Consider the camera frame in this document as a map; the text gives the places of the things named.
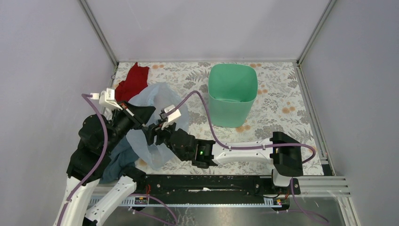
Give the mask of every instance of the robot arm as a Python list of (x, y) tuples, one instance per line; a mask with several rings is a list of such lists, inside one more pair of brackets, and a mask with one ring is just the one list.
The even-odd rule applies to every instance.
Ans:
[[(140, 178), (144, 173), (135, 171), (133, 174), (124, 175), (120, 178), (115, 187), (95, 206), (84, 210), (88, 206), (89, 199), (97, 186), (106, 166), (110, 162), (108, 155), (127, 134), (130, 129), (141, 129), (146, 137), (148, 145), (162, 143), (173, 151), (182, 161), (191, 161), (194, 166), (208, 168), (233, 161), (259, 161), (272, 166), (273, 187), (288, 187), (291, 177), (303, 175), (300, 147), (286, 146), (280, 148), (231, 150), (213, 140), (196, 139), (182, 129), (176, 130), (175, 121), (180, 116), (178, 110), (166, 117), (162, 117), (168, 111), (174, 109), (169, 106), (161, 113), (162, 119), (158, 124), (146, 126), (149, 118), (155, 111), (155, 107), (137, 107), (127, 102), (116, 103), (113, 99), (112, 90), (107, 89), (101, 95), (93, 95), (94, 99), (100, 99), (100, 104), (111, 109), (116, 109), (111, 121), (106, 122), (108, 131), (108, 144), (106, 157), (101, 161), (99, 167), (75, 192), (69, 205), (64, 205), (59, 211), (55, 226), (86, 225), (100, 226), (115, 208), (129, 194), (133, 193), (139, 185)], [(67, 170), (67, 189), (65, 197), (78, 185), (81, 180), (91, 171), (96, 164), (102, 147), (104, 145), (103, 128), (96, 115), (87, 117), (82, 129), (79, 131), (80, 142), (78, 149), (71, 156)], [(298, 143), (282, 132), (274, 132), (273, 137), (255, 142), (247, 143), (225, 143), (233, 147), (253, 147), (255, 145), (269, 145), (282, 143)]]
[(303, 176), (302, 154), (299, 146), (267, 147), (273, 144), (299, 144), (298, 141), (283, 132), (273, 132), (273, 137), (259, 141), (223, 142), (224, 146), (221, 146), (214, 140), (196, 139), (195, 136), (182, 129), (176, 130), (174, 121), (180, 116), (180, 113), (177, 110), (169, 117), (171, 116), (172, 120), (165, 118), (159, 120), (158, 125), (152, 124), (142, 128), (148, 145), (154, 143), (156, 136), (156, 145), (164, 143), (181, 161), (191, 161), (192, 165), (204, 169), (235, 161), (264, 162), (272, 169), (275, 186), (286, 187), (292, 177)]

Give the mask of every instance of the red wire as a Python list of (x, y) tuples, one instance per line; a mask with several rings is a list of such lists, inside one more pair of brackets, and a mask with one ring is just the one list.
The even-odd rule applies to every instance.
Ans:
[(147, 185), (147, 186), (145, 187), (145, 189), (146, 189), (146, 194), (148, 195), (151, 191), (151, 186), (150, 185)]
[(284, 200), (286, 200), (286, 199), (288, 198), (288, 196), (289, 196), (289, 190), (288, 190), (288, 192), (287, 192), (286, 197), (284, 198)]

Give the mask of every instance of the patterned mat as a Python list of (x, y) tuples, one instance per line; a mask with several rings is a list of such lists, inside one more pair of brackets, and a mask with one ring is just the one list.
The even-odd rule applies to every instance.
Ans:
[[(207, 82), (212, 66), (219, 63), (139, 63), (150, 67), (148, 84), (166, 82), (181, 97), (193, 90), (202, 93), (207, 101)], [(301, 143), (316, 148), (310, 126), (310, 118), (304, 107), (301, 91), (292, 63), (241, 63), (253, 67), (258, 75), (258, 95), (246, 122), (238, 128), (215, 126), (221, 141), (247, 142), (271, 137), (273, 131), (283, 131)], [(120, 63), (113, 87), (126, 79), (134, 63)], [(190, 114), (189, 133), (198, 139), (213, 139), (207, 123), (204, 107), (197, 96), (186, 102)], [(302, 158), (311, 156), (311, 151), (302, 148)], [(191, 162), (182, 162), (177, 157), (168, 161), (160, 170), (151, 169), (138, 160), (137, 168), (148, 174), (226, 174), (269, 175), (271, 170), (264, 163), (234, 162), (209, 169), (199, 169)], [(305, 175), (323, 175), (319, 156), (303, 165)]]

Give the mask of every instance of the green plastic bucket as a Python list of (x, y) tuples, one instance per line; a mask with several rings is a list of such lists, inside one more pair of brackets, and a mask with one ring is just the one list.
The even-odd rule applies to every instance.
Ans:
[(246, 65), (215, 65), (209, 74), (208, 90), (212, 123), (223, 127), (242, 126), (256, 98), (256, 72)]

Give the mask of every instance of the red cloth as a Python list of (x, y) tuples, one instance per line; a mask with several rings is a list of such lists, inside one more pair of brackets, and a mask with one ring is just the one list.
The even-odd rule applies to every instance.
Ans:
[(115, 99), (129, 101), (145, 89), (147, 85), (149, 67), (139, 67), (138, 63), (129, 70), (125, 81), (121, 81), (115, 90)]

